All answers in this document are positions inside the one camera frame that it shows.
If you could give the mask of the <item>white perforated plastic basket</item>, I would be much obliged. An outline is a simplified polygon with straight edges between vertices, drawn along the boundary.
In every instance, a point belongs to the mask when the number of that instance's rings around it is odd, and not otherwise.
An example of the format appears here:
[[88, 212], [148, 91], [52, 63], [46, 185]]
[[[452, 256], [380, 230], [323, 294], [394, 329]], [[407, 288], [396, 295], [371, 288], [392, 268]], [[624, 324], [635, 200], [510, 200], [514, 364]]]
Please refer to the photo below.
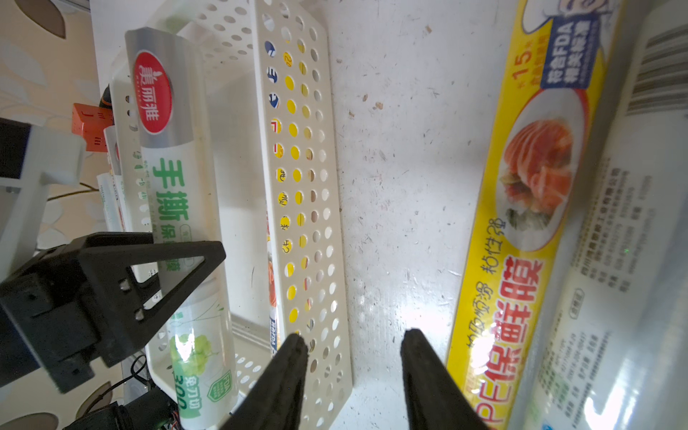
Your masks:
[[188, 39], [202, 59], [236, 387], [254, 392], [290, 333], [309, 349], [300, 426], [327, 429], [353, 389], [326, 28], [297, 1], [119, 1], [92, 6], [111, 63], [127, 230], [150, 230], [125, 33]]

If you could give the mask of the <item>yellow wrap roll with salmon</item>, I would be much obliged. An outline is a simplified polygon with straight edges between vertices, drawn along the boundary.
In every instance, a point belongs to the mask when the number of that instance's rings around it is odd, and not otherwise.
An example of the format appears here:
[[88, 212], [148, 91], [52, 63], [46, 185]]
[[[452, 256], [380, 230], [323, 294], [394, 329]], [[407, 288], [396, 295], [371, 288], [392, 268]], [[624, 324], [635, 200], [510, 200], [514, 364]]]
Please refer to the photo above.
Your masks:
[[314, 230], [321, 213], [315, 209], [320, 185], [328, 177], [323, 167], [322, 93], [310, 82], [311, 65], [304, 41], [291, 43], [270, 36], [259, 42], [257, 83], [263, 138], [263, 167], [267, 202], [267, 253], [270, 344], [278, 349], [286, 325], [314, 301], [295, 296], [308, 290], [315, 276], [309, 267], [321, 256], [309, 251], [320, 238]]

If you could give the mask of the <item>green white wrap roll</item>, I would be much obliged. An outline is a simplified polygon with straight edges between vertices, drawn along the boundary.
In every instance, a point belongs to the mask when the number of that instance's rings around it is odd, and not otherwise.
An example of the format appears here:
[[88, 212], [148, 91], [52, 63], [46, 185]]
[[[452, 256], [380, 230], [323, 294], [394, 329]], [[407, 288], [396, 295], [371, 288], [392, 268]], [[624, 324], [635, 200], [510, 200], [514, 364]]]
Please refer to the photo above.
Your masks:
[[109, 173], [97, 177], [106, 214], [107, 228], [115, 232], [137, 232], [125, 197], [125, 181], [116, 140], [116, 127], [103, 130]]
[[[162, 30], [129, 30], [125, 44], [154, 241], [219, 241], [202, 60], [187, 39]], [[222, 266], [177, 308], [167, 333], [182, 428], [219, 426], [238, 398]]]

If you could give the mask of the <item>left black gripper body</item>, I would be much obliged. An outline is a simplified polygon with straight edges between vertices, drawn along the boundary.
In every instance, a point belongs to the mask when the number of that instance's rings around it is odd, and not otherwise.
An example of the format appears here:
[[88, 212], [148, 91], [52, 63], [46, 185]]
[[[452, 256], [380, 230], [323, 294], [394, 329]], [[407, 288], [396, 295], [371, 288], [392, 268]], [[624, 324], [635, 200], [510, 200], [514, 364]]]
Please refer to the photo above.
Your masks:
[[45, 370], [68, 393], [94, 378], [96, 296], [68, 245], [36, 254], [1, 283], [1, 385]]

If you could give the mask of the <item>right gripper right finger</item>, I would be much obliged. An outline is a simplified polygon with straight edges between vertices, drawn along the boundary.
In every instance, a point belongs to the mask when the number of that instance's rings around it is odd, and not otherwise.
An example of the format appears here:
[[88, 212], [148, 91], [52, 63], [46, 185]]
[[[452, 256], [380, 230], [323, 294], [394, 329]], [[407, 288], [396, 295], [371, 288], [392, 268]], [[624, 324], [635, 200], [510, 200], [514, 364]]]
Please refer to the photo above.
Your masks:
[[410, 429], [487, 429], [419, 329], [404, 334], [401, 363]]

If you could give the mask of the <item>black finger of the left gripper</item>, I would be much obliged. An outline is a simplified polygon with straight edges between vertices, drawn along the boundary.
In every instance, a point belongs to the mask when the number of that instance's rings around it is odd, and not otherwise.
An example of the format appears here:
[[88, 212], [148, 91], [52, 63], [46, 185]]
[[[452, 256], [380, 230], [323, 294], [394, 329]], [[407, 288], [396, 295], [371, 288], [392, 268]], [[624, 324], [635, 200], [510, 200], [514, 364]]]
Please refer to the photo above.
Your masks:
[[[220, 241], [156, 244], [151, 233], [97, 233], [66, 246], [85, 279], [77, 297], [95, 325], [98, 356], [113, 367], [153, 338], [190, 295], [224, 262]], [[176, 281], [157, 273], [138, 281], [133, 268], [199, 258]]]

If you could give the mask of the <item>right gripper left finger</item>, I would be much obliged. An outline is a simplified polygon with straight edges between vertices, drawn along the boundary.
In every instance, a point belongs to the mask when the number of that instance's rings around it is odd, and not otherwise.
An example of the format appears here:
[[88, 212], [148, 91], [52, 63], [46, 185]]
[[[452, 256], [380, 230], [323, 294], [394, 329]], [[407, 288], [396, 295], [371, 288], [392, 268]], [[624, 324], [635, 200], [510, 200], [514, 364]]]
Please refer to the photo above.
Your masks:
[[298, 429], [304, 403], [308, 347], [291, 333], [254, 389], [220, 429]]

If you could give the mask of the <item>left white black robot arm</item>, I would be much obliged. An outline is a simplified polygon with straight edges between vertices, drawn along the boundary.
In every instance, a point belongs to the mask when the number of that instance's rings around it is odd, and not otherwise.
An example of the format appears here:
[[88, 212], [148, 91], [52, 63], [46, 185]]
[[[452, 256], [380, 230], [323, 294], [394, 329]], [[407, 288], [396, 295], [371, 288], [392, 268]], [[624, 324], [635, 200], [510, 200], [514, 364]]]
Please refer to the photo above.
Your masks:
[[1, 122], [1, 383], [45, 370], [57, 390], [142, 349], [225, 260], [218, 241], [157, 244], [149, 233], [95, 233], [36, 248], [53, 185], [80, 180], [74, 134]]

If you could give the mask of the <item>silver green wrap roll right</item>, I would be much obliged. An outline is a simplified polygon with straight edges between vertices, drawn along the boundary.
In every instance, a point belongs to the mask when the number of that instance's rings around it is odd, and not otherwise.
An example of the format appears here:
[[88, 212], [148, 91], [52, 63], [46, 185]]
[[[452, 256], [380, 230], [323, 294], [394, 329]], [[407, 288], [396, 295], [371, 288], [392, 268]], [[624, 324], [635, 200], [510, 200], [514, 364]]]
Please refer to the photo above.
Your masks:
[[623, 12], [589, 205], [513, 429], [687, 426], [687, 5]]

